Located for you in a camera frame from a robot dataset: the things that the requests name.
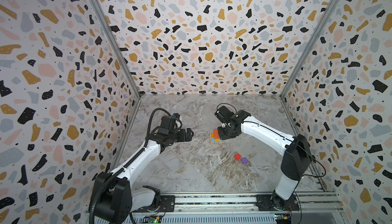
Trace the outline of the purple wood cube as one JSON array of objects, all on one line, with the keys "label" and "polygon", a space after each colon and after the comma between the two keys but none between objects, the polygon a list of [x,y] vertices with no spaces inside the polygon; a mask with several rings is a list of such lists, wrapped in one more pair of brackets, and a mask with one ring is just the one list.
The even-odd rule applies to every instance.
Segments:
[{"label": "purple wood cube", "polygon": [[242,158],[241,158],[241,162],[242,162],[242,164],[247,164],[247,163],[248,163],[248,160],[247,160],[246,157],[242,157]]}]

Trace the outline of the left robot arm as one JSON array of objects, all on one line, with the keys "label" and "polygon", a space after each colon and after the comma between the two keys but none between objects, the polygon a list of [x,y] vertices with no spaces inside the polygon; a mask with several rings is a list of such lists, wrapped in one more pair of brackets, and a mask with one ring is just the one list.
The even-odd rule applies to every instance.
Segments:
[{"label": "left robot arm", "polygon": [[166,148],[177,142],[190,142],[194,132],[184,129],[179,114],[163,116],[155,129],[149,123],[145,141],[136,153],[111,172],[101,172],[95,179],[90,205],[90,224],[100,218],[110,224],[122,224],[136,210],[152,213],[163,209],[161,192],[151,186],[132,190],[143,170]]}]

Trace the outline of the red-orange wood block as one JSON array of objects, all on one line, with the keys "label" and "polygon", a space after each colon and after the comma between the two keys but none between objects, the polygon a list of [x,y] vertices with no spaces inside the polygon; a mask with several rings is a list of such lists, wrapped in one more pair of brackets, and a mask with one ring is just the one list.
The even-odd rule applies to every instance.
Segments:
[{"label": "red-orange wood block", "polygon": [[220,138],[217,129],[213,130],[213,134],[215,138]]}]

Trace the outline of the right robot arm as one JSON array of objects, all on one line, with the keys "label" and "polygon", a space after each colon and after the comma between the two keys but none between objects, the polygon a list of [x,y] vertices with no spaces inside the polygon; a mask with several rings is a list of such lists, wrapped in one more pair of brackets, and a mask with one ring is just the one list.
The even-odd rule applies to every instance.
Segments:
[{"label": "right robot arm", "polygon": [[265,201],[264,204],[269,208],[285,210],[313,161],[307,139],[301,134],[294,136],[274,129],[244,110],[232,112],[221,105],[217,107],[214,115],[222,124],[213,132],[215,138],[228,140],[247,134],[265,143],[282,156],[280,167],[282,176],[270,200]]}]

